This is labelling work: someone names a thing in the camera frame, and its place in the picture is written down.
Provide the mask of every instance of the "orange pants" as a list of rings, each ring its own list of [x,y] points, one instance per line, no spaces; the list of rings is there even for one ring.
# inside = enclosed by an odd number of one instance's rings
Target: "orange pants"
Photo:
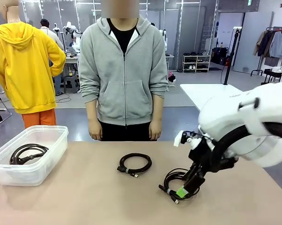
[[[34,125],[56,125],[55,110],[22,114],[25,129]]]

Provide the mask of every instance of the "black t-shirt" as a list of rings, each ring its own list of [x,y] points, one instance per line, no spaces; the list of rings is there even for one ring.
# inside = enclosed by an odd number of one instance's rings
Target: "black t-shirt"
[[[136,27],[132,28],[131,30],[122,31],[122,30],[118,30],[112,24],[111,19],[107,19],[107,22],[108,22],[109,27],[111,28],[112,32],[116,36],[123,53],[126,53],[128,44],[130,43],[130,39],[131,39],[133,32],[135,31]]]

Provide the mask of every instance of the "hoodie zipper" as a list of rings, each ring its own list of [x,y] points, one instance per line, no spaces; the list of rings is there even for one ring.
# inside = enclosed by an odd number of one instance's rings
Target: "hoodie zipper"
[[[126,50],[126,53],[124,53],[119,45],[119,42],[117,42],[117,40],[113,39],[110,35],[108,35],[109,39],[112,40],[112,42],[115,43],[115,45],[120,49],[120,51],[123,54],[123,64],[124,64],[124,116],[125,116],[125,128],[127,129],[127,118],[126,118],[126,87],[125,87],[125,83],[126,83],[126,77],[125,77],[125,61],[126,61],[126,55],[128,50],[141,38],[141,36],[139,35],[128,47]]]
[[[123,53],[124,59],[124,116],[125,116],[125,129],[127,129],[127,118],[126,118],[126,77],[125,77],[125,53]]]

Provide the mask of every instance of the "black pants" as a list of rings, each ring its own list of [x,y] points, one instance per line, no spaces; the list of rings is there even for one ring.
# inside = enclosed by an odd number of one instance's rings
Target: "black pants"
[[[103,142],[147,142],[150,123],[119,126],[100,121]]]

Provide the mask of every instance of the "clear plastic container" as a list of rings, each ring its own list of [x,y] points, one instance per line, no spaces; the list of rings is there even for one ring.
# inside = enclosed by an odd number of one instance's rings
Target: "clear plastic container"
[[[25,129],[0,148],[0,184],[13,186],[37,186],[48,176],[68,147],[68,128],[64,126],[32,126]],[[35,143],[49,150],[41,158],[25,165],[10,165],[12,153],[24,144]],[[21,158],[39,153],[31,150]]]

